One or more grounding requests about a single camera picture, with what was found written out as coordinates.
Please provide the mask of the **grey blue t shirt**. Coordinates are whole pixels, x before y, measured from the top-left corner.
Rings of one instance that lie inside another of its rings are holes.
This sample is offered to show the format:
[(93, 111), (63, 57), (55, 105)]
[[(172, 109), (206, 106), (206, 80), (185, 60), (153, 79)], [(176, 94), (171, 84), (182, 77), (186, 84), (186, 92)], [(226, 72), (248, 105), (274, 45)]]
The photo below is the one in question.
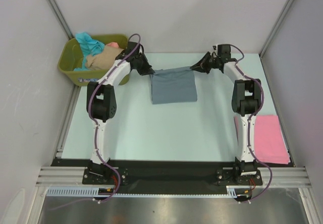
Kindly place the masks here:
[(194, 72), (189, 67), (156, 70), (150, 83), (152, 104), (197, 101)]

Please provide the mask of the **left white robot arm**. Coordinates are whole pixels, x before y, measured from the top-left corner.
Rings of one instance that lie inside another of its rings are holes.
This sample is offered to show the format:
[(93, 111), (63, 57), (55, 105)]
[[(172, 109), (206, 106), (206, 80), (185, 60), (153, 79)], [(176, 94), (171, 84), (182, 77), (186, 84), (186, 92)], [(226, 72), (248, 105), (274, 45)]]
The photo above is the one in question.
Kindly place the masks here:
[(116, 173), (108, 164), (110, 155), (104, 146), (105, 129), (117, 112), (115, 88), (132, 70), (136, 70), (141, 76), (154, 73), (141, 43), (129, 41), (107, 73), (87, 85), (86, 110), (94, 126), (94, 149), (88, 169), (102, 184), (107, 183)]

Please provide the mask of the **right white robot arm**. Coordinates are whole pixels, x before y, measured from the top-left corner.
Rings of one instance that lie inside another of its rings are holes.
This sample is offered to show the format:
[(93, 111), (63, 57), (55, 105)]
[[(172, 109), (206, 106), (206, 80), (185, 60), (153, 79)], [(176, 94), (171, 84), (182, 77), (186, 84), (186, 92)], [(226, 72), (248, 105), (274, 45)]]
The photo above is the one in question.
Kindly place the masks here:
[(207, 52), (200, 61), (190, 67), (192, 71), (207, 74), (212, 69), (218, 69), (234, 84), (231, 106), (235, 113), (238, 153), (233, 168), (233, 179), (238, 184), (245, 184), (257, 173), (254, 127), (256, 115), (264, 104), (261, 81), (247, 76), (238, 65), (244, 58), (244, 53), (238, 47), (232, 44), (218, 44), (213, 46), (213, 52)]

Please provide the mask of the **salmon pink t shirt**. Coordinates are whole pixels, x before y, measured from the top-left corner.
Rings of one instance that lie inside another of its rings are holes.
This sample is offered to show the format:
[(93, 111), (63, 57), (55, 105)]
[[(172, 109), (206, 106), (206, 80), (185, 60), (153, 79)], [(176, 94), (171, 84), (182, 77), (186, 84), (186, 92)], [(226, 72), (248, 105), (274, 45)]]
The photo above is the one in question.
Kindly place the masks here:
[(113, 47), (113, 48), (120, 48), (119, 44), (117, 42), (110, 42), (107, 44), (107, 46)]

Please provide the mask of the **beige t shirt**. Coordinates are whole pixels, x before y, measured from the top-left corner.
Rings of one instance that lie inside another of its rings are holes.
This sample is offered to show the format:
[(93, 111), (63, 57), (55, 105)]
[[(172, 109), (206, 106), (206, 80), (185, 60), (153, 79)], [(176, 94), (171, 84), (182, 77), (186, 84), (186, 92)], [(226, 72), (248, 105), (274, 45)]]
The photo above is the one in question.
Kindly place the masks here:
[(106, 45), (101, 53), (86, 57), (85, 67), (89, 70), (109, 70), (122, 51), (122, 48)]

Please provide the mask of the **turquoise t shirt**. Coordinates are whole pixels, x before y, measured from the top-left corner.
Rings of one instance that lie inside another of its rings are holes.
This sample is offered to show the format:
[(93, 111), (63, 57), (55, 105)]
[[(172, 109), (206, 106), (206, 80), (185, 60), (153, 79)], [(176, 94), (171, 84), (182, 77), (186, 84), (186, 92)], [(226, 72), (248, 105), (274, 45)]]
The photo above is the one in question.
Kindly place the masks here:
[(105, 47), (105, 44), (99, 40), (93, 39), (86, 32), (76, 33), (75, 38), (79, 43), (79, 46), (83, 53), (83, 60), (82, 60), (81, 67), (77, 67), (73, 71), (89, 71), (89, 69), (85, 67), (86, 57), (88, 55), (94, 56), (101, 53)]

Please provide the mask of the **olive green plastic bin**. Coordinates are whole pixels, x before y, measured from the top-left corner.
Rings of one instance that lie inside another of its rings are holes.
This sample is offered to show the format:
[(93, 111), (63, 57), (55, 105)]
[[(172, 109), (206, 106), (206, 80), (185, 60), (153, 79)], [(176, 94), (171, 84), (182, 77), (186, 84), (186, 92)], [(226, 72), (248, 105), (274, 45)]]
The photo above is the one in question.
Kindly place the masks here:
[[(104, 44), (116, 42), (120, 48), (126, 48), (128, 44), (128, 37), (124, 34), (102, 34), (91, 35), (91, 37)], [(83, 52), (78, 41), (73, 38), (65, 44), (58, 62), (58, 69), (77, 86), (86, 86), (89, 82), (95, 82), (107, 73), (107, 70), (75, 71), (75, 68), (82, 67), (82, 62)]]

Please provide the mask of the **folded pink t shirt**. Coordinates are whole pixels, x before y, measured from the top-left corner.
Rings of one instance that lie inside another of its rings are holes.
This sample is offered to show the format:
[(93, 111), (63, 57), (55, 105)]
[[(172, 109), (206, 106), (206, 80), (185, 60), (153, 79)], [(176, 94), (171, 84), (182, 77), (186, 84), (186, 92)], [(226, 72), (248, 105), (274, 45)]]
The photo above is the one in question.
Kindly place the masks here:
[[(238, 147), (237, 159), (244, 162), (254, 161), (253, 154), (261, 162), (288, 164), (290, 157), (282, 135), (278, 116), (260, 115), (252, 117), (250, 136), (248, 136), (248, 116), (234, 116)], [(253, 154), (248, 148), (250, 141)]]

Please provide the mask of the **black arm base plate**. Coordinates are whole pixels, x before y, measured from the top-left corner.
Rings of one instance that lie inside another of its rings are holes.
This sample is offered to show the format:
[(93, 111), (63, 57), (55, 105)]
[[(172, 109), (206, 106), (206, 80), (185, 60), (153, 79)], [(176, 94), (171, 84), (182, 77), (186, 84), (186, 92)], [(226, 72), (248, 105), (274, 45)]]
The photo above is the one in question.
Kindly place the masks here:
[(81, 184), (112, 186), (119, 194), (208, 195), (224, 194), (227, 186), (263, 184), (256, 163), (111, 160), (104, 164), (86, 159), (56, 158), (51, 166), (81, 171)]

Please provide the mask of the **left aluminium corner post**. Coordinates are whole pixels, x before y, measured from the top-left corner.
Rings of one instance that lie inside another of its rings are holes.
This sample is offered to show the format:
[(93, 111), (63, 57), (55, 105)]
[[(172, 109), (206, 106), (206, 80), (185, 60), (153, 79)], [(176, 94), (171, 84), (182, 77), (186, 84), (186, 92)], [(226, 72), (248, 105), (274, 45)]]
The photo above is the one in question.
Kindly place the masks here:
[(56, 19), (58, 20), (58, 23), (60, 24), (63, 32), (65, 33), (65, 35), (67, 36), (67, 38), (73, 39), (74, 38), (74, 34), (72, 33), (72, 30), (70, 29), (58, 3), (56, 0), (46, 0), (47, 3), (49, 4), (53, 14), (55, 15)]

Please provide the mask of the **aluminium corner post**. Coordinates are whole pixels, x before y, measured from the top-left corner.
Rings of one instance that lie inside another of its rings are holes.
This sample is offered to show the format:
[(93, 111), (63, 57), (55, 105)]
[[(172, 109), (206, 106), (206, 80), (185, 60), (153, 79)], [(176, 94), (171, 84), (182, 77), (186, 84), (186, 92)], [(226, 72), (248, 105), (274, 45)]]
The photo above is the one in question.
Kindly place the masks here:
[(60, 24), (63, 32), (65, 33), (65, 35), (67, 36), (67, 38), (73, 39), (74, 38), (74, 34), (72, 33), (72, 30), (70, 29), (58, 3), (56, 0), (46, 0), (47, 3), (49, 4), (53, 14), (55, 15), (56, 19), (58, 20), (58, 23)]
[(291, 10), (292, 6), (295, 4), (296, 0), (286, 0), (281, 12), (279, 13), (278, 18), (276, 19), (268, 37), (266, 38), (260, 52), (259, 52), (259, 57), (262, 59), (267, 52), (269, 46), (271, 45), (272, 41), (278, 34), (278, 31), (280, 27), (282, 26), (284, 20), (288, 16), (289, 11)]

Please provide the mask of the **right aluminium corner post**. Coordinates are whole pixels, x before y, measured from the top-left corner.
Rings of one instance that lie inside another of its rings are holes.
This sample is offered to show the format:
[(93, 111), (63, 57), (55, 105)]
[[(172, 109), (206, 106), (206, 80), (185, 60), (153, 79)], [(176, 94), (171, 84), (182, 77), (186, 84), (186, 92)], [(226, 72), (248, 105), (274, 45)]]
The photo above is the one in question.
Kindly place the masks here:
[(266, 38), (260, 52), (259, 52), (259, 57), (262, 59), (267, 52), (269, 46), (271, 45), (272, 41), (278, 34), (278, 31), (280, 27), (282, 26), (284, 20), (288, 16), (289, 11), (291, 10), (292, 6), (295, 4), (296, 0), (286, 0), (281, 12), (279, 13), (278, 18), (276, 19), (268, 37)]

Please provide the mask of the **aluminium front rail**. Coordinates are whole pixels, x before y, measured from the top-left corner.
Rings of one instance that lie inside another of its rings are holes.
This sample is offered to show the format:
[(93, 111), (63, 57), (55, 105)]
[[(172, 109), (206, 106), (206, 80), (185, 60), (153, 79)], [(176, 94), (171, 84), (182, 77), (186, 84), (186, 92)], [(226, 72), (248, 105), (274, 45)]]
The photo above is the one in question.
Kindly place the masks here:
[[(80, 186), (85, 167), (45, 166), (42, 167), (36, 184), (39, 186)], [(311, 188), (304, 167), (273, 167), (271, 188)]]

